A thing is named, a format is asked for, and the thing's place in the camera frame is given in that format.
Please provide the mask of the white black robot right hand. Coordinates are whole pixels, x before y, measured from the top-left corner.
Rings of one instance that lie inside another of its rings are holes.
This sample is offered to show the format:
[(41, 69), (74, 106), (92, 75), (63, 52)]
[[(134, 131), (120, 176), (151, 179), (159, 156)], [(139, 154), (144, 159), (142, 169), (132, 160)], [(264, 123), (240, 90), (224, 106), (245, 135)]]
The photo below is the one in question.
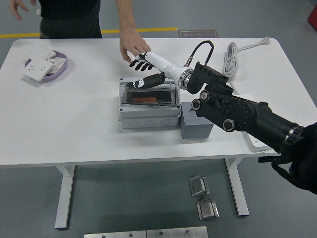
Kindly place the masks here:
[(158, 74), (147, 76), (143, 79), (129, 82), (127, 86), (135, 89), (148, 89), (161, 85), (165, 79), (172, 79), (176, 86), (181, 89), (187, 88), (187, 83), (193, 73), (193, 70), (187, 66), (180, 66), (173, 60), (154, 52), (145, 52), (139, 54), (130, 63), (135, 70), (144, 71), (145, 69), (152, 69), (155, 67), (160, 71)]

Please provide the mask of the person's right hand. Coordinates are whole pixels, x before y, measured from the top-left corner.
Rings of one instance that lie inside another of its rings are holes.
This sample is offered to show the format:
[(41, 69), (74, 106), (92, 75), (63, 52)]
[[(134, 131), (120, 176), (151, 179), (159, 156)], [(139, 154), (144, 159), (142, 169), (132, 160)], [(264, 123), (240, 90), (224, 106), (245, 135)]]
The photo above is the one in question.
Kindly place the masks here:
[(9, 9), (13, 15), (13, 17), (18, 20), (22, 21), (22, 16), (20, 11), (29, 12), (29, 7), (24, 3), (23, 0), (10, 0), (9, 1)]

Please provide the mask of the person's left hand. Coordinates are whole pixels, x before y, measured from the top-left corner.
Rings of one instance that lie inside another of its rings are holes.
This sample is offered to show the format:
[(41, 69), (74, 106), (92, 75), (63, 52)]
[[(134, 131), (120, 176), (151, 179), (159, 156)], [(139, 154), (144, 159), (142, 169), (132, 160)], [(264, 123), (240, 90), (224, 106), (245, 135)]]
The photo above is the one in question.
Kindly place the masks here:
[(125, 61), (131, 63), (132, 60), (128, 55), (130, 52), (133, 56), (151, 51), (150, 46), (137, 32), (135, 25), (123, 24), (119, 27), (120, 32), (120, 52)]

